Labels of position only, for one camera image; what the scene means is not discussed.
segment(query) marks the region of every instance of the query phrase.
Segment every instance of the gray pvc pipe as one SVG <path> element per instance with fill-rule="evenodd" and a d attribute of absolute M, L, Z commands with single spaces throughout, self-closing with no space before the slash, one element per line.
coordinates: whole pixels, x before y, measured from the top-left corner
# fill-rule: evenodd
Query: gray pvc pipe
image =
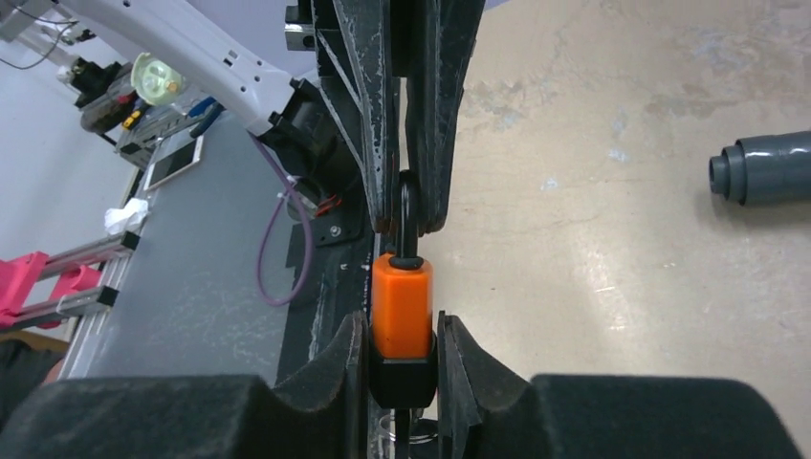
<path fill-rule="evenodd" d="M 710 158 L 710 190 L 742 206 L 811 199 L 811 132 L 739 139 Z"/>

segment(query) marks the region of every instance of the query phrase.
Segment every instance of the wire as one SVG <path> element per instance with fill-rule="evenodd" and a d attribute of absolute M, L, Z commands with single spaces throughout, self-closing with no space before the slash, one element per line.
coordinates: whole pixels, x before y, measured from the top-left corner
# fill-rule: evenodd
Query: wire
<path fill-rule="evenodd" d="M 11 2 L 11 0 L 3 0 L 3 3 L 5 3 L 6 5 L 8 5 L 8 6 L 10 6 L 10 7 L 14 8 L 14 9 L 15 9 L 15 10 L 17 10 L 17 11 L 18 11 L 20 14 L 22 14 L 22 15 L 24 15 L 24 16 L 28 16 L 28 17 L 30 17 L 31 19 L 35 19 L 35 20 L 37 20 L 37 21 L 39 21 L 39 22 L 44 22 L 45 24 L 54 24 L 54 25 L 56 25 L 56 26 L 64 26 L 64 25 L 66 25 L 66 24 L 70 24 L 70 25 L 74 26 L 74 25 L 78 24 L 78 21 L 52 21 L 52 20 L 50 20 L 50 19 L 43 19 L 43 18 L 41 18 L 41 17 L 39 17 L 39 16 L 35 16 L 35 15 L 33 15 L 33 14 L 31 14 L 31 13 L 29 13 L 29 12 L 27 12 L 27 11 L 23 10 L 21 7 L 19 7 L 19 6 L 17 6 L 17 5 L 14 5 L 14 4 Z"/>
<path fill-rule="evenodd" d="M 253 134 L 249 133 L 249 135 L 251 135 L 253 144 L 256 145 L 259 153 L 262 154 L 262 157 L 265 158 L 265 161 L 267 161 L 274 170 L 276 177 L 278 177 L 285 189 L 284 195 L 281 199 L 279 199 L 278 204 L 276 204 L 274 214 L 271 216 L 271 220 L 268 222 L 268 227 L 265 229 L 265 234 L 262 236 L 262 243 L 259 245 L 259 255 L 256 257 L 256 284 L 259 286 L 259 293 L 261 294 L 262 299 L 264 299 L 265 302 L 271 306 L 284 306 L 296 298 L 298 293 L 301 292 L 301 289 L 304 287 L 304 282 L 307 281 L 307 274 L 310 272 L 310 264 L 313 261 L 313 229 L 310 227 L 310 218 L 307 215 L 307 210 L 304 208 L 304 204 L 301 202 L 301 198 L 298 197 L 298 193 L 296 193 L 296 190 L 293 188 L 293 184 L 291 184 L 290 181 L 287 180 L 287 177 L 285 177 L 284 172 L 281 170 L 281 166 L 276 163 L 270 152 L 268 152 L 265 145 L 263 145 L 259 139 L 257 139 Z M 268 295 L 268 293 L 265 291 L 265 284 L 262 282 L 262 262 L 265 258 L 265 247 L 268 245 L 268 239 L 271 235 L 271 231 L 273 230 L 276 218 L 278 218 L 281 209 L 285 205 L 284 198 L 286 196 L 289 196 L 290 199 L 293 200 L 293 205 L 296 207 L 299 218 L 301 218 L 301 226 L 304 228 L 304 262 L 301 265 L 301 274 L 298 277 L 298 282 L 295 284 L 290 293 L 281 299 L 276 299 Z"/>
<path fill-rule="evenodd" d="M 318 210 L 316 210 L 315 216 L 320 217 L 321 215 L 326 214 L 333 208 L 340 206 L 342 202 L 343 199 L 339 198 L 337 194 L 333 194 L 331 197 L 327 198 L 326 200 L 324 200 L 324 202 L 318 205 Z"/>
<path fill-rule="evenodd" d="M 15 68 L 17 70 L 29 70 L 29 69 L 32 69 L 32 68 L 36 67 L 37 65 L 41 64 L 45 59 L 48 58 L 49 55 L 51 55 L 51 53 L 54 52 L 56 47 L 59 46 L 59 39 L 62 38 L 62 35 L 64 35 L 66 32 L 68 32 L 68 30 L 70 28 L 72 28 L 72 27 L 73 27 L 73 25 L 70 25 L 70 26 L 66 26 L 64 29 L 62 29 L 59 32 L 59 34 L 56 36 L 56 40 L 54 40 L 54 46 L 52 46 L 51 49 L 48 50 L 47 53 L 45 53 L 44 55 L 41 55 L 39 60 L 37 60 L 35 63 L 33 63 L 31 65 L 26 65 L 25 67 L 20 67 L 18 65 L 14 65 L 14 64 L 8 62 L 6 59 L 4 59 L 2 57 L 0 57 L 0 62 L 3 62 L 4 64 L 8 65 L 9 67 L 13 67 L 13 68 Z"/>

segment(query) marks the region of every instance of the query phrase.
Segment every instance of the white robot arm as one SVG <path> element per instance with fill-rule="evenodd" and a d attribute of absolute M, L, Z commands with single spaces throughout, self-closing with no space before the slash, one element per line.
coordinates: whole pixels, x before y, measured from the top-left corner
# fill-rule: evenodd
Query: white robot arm
<path fill-rule="evenodd" d="M 254 135 L 271 128 L 291 75 L 240 45 L 185 0 L 62 0 L 142 46 L 232 111 Z"/>

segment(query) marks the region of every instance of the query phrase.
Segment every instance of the white wall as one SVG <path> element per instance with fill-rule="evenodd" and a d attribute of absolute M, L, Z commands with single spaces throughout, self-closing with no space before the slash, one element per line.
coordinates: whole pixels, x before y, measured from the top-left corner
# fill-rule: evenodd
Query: white wall
<path fill-rule="evenodd" d="M 100 39 L 71 52 L 102 66 L 122 62 Z M 17 65 L 38 59 L 2 41 L 0 56 Z M 55 70 L 47 61 L 28 71 L 0 63 L 0 259 L 101 238 L 104 211 L 119 206 L 135 171 L 111 145 L 81 129 L 76 93 L 55 79 Z M 50 291 L 38 287 L 33 300 Z"/>

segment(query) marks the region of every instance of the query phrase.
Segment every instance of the gray table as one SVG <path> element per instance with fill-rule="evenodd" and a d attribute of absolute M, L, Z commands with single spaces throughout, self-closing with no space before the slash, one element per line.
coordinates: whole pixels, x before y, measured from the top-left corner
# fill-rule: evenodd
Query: gray table
<path fill-rule="evenodd" d="M 186 131 L 153 161 L 183 142 Z M 198 164 L 148 195 L 140 191 L 150 202 L 142 242 L 102 279 L 121 291 L 116 306 L 82 319 L 61 376 L 257 373 L 275 383 L 288 308 L 260 299 L 254 265 L 281 189 L 225 114 L 207 132 Z M 268 245 L 267 286 L 280 295 L 293 283 L 286 256 L 278 256 L 292 227 L 282 215 Z"/>

